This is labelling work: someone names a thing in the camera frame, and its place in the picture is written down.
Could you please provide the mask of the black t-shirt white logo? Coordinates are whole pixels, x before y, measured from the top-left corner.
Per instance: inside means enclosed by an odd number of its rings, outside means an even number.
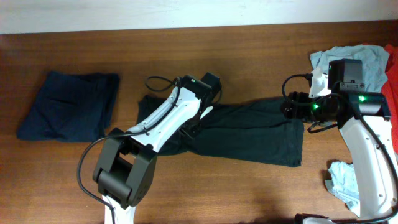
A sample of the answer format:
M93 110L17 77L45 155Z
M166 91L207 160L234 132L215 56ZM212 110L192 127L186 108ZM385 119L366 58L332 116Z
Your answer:
M302 163L303 123L281 112L282 97L218 104L188 137L174 133L161 156L192 152L288 167Z

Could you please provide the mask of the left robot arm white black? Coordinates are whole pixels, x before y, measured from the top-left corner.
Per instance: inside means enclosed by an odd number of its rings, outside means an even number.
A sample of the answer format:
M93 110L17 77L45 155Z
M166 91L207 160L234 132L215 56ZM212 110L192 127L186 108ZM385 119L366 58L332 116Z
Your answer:
M170 96L146 119L127 131L115 128L106 138L93 180L106 204L106 223L133 223L136 205L149 191L162 146L180 131L193 128L212 110L220 79L206 73L176 78Z

